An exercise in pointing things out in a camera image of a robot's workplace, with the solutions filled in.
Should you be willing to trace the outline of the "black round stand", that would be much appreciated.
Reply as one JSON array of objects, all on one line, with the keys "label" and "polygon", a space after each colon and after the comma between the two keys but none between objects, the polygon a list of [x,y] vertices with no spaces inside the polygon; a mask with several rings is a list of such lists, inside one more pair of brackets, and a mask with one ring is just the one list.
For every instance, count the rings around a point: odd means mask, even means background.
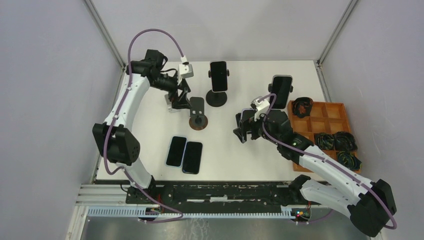
[{"label": "black round stand", "polygon": [[211,107],[222,107],[226,104],[228,96],[225,91],[223,92],[213,92],[209,90],[205,96],[206,103]]}]

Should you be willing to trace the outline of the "black phone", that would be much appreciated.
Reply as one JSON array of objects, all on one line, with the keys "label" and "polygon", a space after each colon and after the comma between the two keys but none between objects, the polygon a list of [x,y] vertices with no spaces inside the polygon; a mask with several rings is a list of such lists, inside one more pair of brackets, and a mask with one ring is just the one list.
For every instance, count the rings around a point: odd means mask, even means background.
[{"label": "black phone", "polygon": [[209,77],[211,78],[212,91],[215,93],[228,90],[229,70],[226,61],[211,61]]},{"label": "black phone", "polygon": [[200,171],[203,144],[201,142],[189,141],[186,144],[182,172],[185,174],[197,175]]}]

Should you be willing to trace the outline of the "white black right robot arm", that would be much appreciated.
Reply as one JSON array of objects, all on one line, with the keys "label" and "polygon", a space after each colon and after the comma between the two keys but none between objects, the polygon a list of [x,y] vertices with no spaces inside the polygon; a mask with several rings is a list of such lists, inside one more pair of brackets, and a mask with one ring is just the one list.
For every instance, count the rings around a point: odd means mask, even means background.
[{"label": "white black right robot arm", "polygon": [[348,169],[305,136],[295,132],[285,112],[257,113],[247,108],[235,115],[233,133],[241,143],[265,139],[281,156],[323,178],[322,184],[299,175],[291,184],[289,199],[295,204],[318,203],[347,217],[363,234],[376,237],[384,228],[395,230],[397,212],[391,186],[384,180],[372,181]]}]

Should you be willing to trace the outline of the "light blue cased phone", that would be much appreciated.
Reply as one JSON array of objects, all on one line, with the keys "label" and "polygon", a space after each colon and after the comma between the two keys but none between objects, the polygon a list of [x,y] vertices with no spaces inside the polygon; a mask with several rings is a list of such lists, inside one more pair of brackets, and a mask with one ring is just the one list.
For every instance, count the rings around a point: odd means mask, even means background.
[{"label": "light blue cased phone", "polygon": [[187,138],[183,136],[173,136],[169,145],[165,164],[168,167],[179,168],[182,166],[186,149]]}]

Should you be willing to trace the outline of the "white framed small phone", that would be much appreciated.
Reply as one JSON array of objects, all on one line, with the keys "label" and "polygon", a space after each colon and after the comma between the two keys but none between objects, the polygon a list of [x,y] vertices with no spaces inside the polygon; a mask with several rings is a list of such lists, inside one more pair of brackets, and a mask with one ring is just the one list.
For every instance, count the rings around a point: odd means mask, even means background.
[{"label": "white framed small phone", "polygon": [[251,118],[252,116],[255,115],[255,113],[256,111],[252,108],[244,108],[241,110],[241,112],[235,115],[235,118],[236,118],[236,121],[239,122],[240,120]]}]

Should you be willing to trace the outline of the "wooden base black phone stand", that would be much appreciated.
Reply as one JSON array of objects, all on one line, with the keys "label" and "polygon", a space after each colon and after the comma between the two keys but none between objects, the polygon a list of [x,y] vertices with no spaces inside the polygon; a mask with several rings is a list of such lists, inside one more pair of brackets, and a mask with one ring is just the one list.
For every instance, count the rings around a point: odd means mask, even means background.
[{"label": "wooden base black phone stand", "polygon": [[193,96],[190,98],[190,103],[189,126],[195,131],[201,131],[209,123],[205,115],[205,100],[202,97]]}]

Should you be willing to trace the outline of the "white folding phone stand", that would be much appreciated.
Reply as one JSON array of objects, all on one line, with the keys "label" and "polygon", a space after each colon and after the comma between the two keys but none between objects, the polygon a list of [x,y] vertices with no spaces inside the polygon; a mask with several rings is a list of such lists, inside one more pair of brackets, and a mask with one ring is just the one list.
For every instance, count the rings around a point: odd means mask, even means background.
[{"label": "white folding phone stand", "polygon": [[177,109],[175,109],[175,108],[173,108],[173,107],[172,107],[172,102],[169,100],[169,95],[168,95],[168,94],[165,94],[165,95],[164,95],[164,99],[165,99],[165,102],[166,102],[167,111],[168,111],[169,113],[175,113],[175,112],[178,112],[178,110],[177,110]]}]

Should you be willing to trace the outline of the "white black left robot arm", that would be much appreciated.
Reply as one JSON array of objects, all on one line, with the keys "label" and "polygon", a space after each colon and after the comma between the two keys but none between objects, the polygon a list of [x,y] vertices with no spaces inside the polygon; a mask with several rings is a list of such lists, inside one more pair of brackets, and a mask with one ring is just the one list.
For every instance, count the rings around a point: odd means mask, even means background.
[{"label": "white black left robot arm", "polygon": [[132,134],[135,115],[150,88],[167,93],[168,106],[174,110],[191,109],[187,94],[191,89],[186,81],[193,77],[193,67],[182,55],[174,75],[163,68],[168,58],[158,50],[148,49],[145,57],[131,61],[127,66],[128,79],[123,83],[117,102],[102,123],[93,125],[92,133],[100,155],[106,164],[112,163],[128,177],[130,184],[138,188],[138,197],[145,204],[157,198],[154,177],[139,158],[141,145]]}]

